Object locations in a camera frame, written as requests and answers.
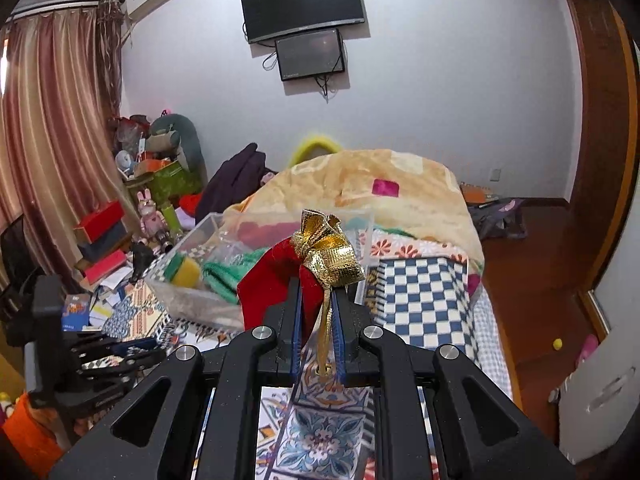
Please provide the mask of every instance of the white door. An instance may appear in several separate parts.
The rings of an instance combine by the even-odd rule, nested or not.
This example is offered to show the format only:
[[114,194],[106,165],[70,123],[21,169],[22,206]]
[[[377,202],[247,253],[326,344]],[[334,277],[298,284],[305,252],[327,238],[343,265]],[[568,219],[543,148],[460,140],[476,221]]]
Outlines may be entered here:
[[640,191],[595,290],[610,333],[566,382],[560,449],[577,463],[618,439],[640,399]]

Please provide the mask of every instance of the window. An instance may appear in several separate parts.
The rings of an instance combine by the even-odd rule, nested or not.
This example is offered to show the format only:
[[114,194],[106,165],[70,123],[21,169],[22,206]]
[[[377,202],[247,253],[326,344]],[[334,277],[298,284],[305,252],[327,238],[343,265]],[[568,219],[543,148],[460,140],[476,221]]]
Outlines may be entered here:
[[7,40],[4,40],[2,46],[2,57],[0,57],[0,93],[4,94],[4,82],[6,81],[6,44]]

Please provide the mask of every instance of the blue book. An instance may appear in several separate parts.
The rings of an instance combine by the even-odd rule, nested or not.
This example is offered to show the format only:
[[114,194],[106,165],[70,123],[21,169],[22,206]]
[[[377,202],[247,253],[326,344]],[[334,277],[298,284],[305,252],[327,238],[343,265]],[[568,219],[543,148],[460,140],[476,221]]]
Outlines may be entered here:
[[81,332],[82,327],[89,324],[89,294],[70,294],[65,298],[62,310],[62,330],[65,332]]

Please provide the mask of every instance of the clear plastic storage box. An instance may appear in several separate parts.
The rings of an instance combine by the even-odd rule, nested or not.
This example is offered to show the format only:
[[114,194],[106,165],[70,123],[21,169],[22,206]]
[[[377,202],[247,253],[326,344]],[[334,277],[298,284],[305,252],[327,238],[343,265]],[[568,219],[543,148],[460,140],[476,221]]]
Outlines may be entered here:
[[[366,270],[373,230],[372,213],[347,209],[323,212],[331,212],[340,219],[340,227]],[[243,253],[273,247],[299,230],[301,213],[209,214],[147,273],[146,284],[173,318],[242,331],[244,322],[239,304],[223,300],[202,280],[198,288],[172,285],[165,280],[164,270],[175,253],[186,254],[201,265],[207,261],[230,264]]]

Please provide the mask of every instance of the beige blanket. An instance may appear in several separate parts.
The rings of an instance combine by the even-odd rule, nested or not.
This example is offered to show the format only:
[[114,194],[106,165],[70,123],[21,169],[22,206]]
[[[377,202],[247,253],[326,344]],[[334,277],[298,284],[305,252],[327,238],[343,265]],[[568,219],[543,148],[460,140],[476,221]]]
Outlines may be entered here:
[[[373,194],[376,179],[397,183],[398,197]],[[484,268],[480,240],[456,178],[433,160],[391,150],[320,156],[277,174],[226,211],[298,213],[305,207],[370,209],[377,225],[399,228],[423,240],[453,243],[467,252],[470,272],[481,274]]]

